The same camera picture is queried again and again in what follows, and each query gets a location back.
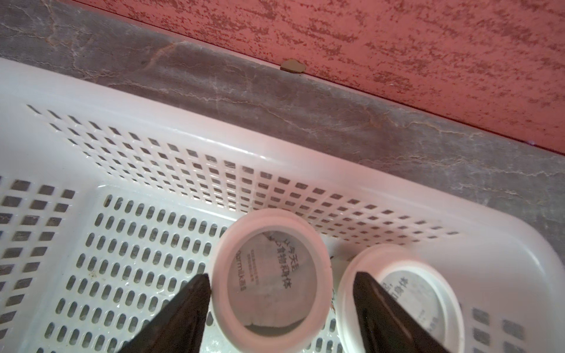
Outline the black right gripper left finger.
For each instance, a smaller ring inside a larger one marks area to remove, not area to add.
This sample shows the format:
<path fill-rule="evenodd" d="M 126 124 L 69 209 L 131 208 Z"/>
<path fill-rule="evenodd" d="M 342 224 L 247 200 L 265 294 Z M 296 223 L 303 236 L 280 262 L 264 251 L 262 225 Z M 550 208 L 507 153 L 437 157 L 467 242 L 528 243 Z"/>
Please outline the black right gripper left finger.
<path fill-rule="evenodd" d="M 198 352 L 210 297 L 209 276 L 194 276 L 121 351 Z"/>

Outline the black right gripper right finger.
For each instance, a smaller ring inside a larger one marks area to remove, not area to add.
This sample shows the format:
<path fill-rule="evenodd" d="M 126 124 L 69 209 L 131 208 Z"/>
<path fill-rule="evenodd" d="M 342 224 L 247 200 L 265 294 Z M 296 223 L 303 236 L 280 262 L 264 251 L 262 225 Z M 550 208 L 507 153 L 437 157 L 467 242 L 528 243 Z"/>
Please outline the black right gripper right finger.
<path fill-rule="evenodd" d="M 357 272 L 353 297 L 366 352 L 446 352 L 368 273 Z"/>

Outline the white yogurt cup green label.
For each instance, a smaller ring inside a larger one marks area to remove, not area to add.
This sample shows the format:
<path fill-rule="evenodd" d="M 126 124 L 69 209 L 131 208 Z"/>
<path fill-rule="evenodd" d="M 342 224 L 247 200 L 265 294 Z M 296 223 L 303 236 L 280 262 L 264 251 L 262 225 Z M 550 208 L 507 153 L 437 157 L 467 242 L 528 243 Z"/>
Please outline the white yogurt cup green label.
<path fill-rule="evenodd" d="M 213 252 L 216 322 L 241 352 L 299 352 L 323 328 L 333 275 L 321 236 L 281 209 L 238 219 Z"/>

